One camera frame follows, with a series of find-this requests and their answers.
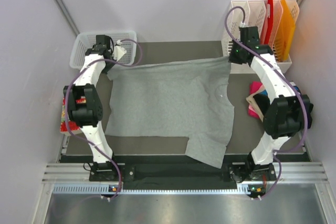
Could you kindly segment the grey t-shirt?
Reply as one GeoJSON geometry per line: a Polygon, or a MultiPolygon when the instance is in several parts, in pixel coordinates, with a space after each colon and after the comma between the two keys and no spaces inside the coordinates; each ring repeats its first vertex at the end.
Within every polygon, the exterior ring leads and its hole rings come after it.
{"type": "Polygon", "coordinates": [[[234,124],[230,71],[226,57],[113,67],[106,135],[186,137],[187,156],[221,168],[234,124]]]}

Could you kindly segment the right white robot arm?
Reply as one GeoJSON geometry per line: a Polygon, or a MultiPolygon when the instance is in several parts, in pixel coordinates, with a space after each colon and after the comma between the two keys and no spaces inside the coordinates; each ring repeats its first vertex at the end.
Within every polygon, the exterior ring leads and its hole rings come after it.
{"type": "Polygon", "coordinates": [[[297,132],[311,126],[313,105],[284,77],[272,49],[260,43],[258,28],[239,28],[240,38],[233,39],[229,61],[247,64],[257,74],[267,95],[268,105],[263,113],[264,134],[257,147],[246,159],[238,174],[241,181],[256,180],[268,173],[274,154],[297,132]]]}

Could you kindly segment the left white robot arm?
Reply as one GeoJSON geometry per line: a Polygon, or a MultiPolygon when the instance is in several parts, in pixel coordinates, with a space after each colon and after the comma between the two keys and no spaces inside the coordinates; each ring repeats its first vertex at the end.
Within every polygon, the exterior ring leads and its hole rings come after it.
{"type": "Polygon", "coordinates": [[[114,66],[111,37],[97,35],[96,43],[85,53],[80,73],[64,87],[65,117],[74,122],[84,134],[92,151],[89,164],[92,182],[120,181],[120,170],[114,161],[113,151],[107,143],[102,127],[103,106],[96,85],[102,73],[114,66]]]}

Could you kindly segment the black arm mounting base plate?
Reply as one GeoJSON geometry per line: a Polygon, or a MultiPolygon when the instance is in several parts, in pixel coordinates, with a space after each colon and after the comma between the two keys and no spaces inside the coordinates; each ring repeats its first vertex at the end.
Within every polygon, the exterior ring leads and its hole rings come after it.
{"type": "Polygon", "coordinates": [[[163,185],[166,187],[192,187],[198,184],[241,183],[248,181],[274,181],[273,166],[263,166],[249,172],[244,165],[225,165],[215,168],[201,163],[183,164],[122,164],[118,166],[121,181],[129,185],[163,185]]]}

